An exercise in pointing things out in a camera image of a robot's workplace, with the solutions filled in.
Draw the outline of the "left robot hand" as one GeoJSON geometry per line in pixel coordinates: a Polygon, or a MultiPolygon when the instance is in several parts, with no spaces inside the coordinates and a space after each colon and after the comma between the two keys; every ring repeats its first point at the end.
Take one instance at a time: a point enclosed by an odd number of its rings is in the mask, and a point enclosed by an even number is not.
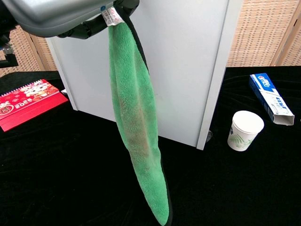
{"type": "Polygon", "coordinates": [[[38,37],[88,39],[106,29],[110,8],[130,16],[138,0],[2,0],[0,42],[10,41],[16,26],[38,37]]]}

